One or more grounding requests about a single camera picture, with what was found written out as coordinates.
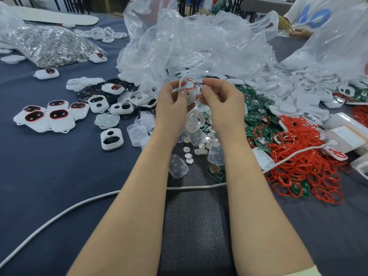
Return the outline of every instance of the white shirt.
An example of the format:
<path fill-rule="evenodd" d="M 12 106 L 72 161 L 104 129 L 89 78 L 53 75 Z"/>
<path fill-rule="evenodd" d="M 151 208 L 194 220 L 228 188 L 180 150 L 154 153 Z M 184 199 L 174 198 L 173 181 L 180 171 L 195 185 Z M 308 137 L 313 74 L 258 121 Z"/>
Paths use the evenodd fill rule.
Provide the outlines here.
<path fill-rule="evenodd" d="M 296 0 L 284 17 L 294 29 L 315 31 L 334 14 L 363 2 L 366 0 Z"/>

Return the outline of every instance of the white power adapter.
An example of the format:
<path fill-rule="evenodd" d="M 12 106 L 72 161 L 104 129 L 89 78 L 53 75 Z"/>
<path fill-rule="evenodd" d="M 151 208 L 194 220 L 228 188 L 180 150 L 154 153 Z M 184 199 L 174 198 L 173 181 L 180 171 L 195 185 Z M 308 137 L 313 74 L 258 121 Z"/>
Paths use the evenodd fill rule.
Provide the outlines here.
<path fill-rule="evenodd" d="M 366 143 L 365 139 L 361 138 L 346 126 L 340 126 L 332 130 L 325 131 L 324 134 L 326 136 L 324 140 L 333 145 L 334 150 L 344 154 Z"/>

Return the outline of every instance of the power cord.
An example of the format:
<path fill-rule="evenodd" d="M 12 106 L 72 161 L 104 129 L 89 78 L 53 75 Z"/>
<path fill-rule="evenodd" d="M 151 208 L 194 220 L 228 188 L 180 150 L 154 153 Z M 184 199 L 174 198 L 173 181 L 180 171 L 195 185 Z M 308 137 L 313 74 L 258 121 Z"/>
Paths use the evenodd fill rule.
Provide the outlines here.
<path fill-rule="evenodd" d="M 320 146 L 312 146 L 312 147 L 304 148 L 304 149 L 301 149 L 301 150 L 299 150 L 297 152 L 294 152 L 289 157 L 286 157 L 282 161 L 279 161 L 278 163 L 276 163 L 269 170 L 264 170 L 263 173 L 269 172 L 271 169 L 273 169 L 273 168 L 277 167 L 278 165 L 280 165 L 280 164 L 282 164 L 282 163 L 290 160 L 292 157 L 294 157 L 298 153 L 302 153 L 302 152 L 305 152 L 305 151 L 308 151 L 308 150 L 311 150 L 311 149 L 323 148 L 326 145 L 331 145 L 331 143 L 328 142 L 328 143 L 325 143 L 325 144 L 320 145 Z M 226 185 L 226 183 L 219 183 L 219 184 L 206 185 L 206 186 L 167 187 L 166 189 L 167 190 L 198 190 L 198 189 L 216 188 L 216 187 L 225 186 L 225 185 Z M 7 264 L 7 262 L 10 261 L 24 246 L 26 246 L 27 243 L 30 242 L 32 238 L 34 238 L 37 234 L 39 234 L 39 232 L 41 232 L 44 228 L 46 228 L 52 222 L 56 221 L 58 218 L 64 216 L 66 213 L 70 212 L 71 210 L 73 210 L 73 209 L 75 209 L 75 208 L 77 208 L 77 207 L 79 207 L 79 206 L 81 206 L 83 204 L 89 203 L 91 201 L 94 201 L 94 200 L 97 200 L 97 199 L 100 199 L 100 198 L 105 198 L 107 196 L 117 195 L 119 192 L 120 192 L 120 190 L 113 191 L 113 192 L 110 192 L 110 193 L 106 193 L 106 194 L 103 194 L 103 195 L 99 195 L 99 196 L 95 196 L 93 198 L 86 199 L 84 201 L 81 201 L 81 202 L 79 202 L 79 203 L 77 203 L 77 204 L 69 207 L 68 209 L 64 210 L 62 213 L 56 215 L 54 218 L 52 218 L 48 222 L 44 223 L 41 227 L 39 227 L 35 232 L 33 232 L 29 237 L 27 237 L 27 239 L 25 241 L 23 241 L 14 251 L 12 251 L 12 253 L 10 255 L 8 255 L 7 258 L 0 263 L 0 269 L 2 269 L 2 267 L 5 264 Z"/>

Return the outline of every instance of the blue print on shirt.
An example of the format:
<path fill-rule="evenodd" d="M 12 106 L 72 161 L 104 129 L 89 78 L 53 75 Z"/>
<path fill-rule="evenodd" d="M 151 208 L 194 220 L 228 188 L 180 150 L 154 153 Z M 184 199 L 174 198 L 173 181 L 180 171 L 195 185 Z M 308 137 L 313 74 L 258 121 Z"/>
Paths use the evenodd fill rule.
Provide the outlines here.
<path fill-rule="evenodd" d="M 298 16 L 296 23 L 304 24 L 306 23 L 310 28 L 316 29 L 321 27 L 323 24 L 325 24 L 330 16 L 331 16 L 331 10 L 329 9 L 320 9 L 317 11 L 313 16 L 308 20 L 308 13 L 311 5 L 306 5 L 304 9 L 301 11 L 300 15 Z"/>

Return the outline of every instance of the person's left hand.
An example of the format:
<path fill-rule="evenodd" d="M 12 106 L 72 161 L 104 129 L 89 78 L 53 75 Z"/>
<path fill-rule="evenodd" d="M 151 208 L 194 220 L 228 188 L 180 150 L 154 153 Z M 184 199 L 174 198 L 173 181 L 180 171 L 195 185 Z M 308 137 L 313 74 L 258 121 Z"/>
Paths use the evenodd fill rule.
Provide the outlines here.
<path fill-rule="evenodd" d="M 159 93 L 156 106 L 156 124 L 154 132 L 165 137 L 167 141 L 175 146 L 178 136 L 184 129 L 186 116 L 195 107 L 195 103 L 186 105 L 187 94 L 173 92 L 179 87 L 179 80 L 166 83 Z"/>
<path fill-rule="evenodd" d="M 314 32 L 308 31 L 306 29 L 295 29 L 294 32 L 290 33 L 290 37 L 298 37 L 304 40 L 308 40 Z"/>

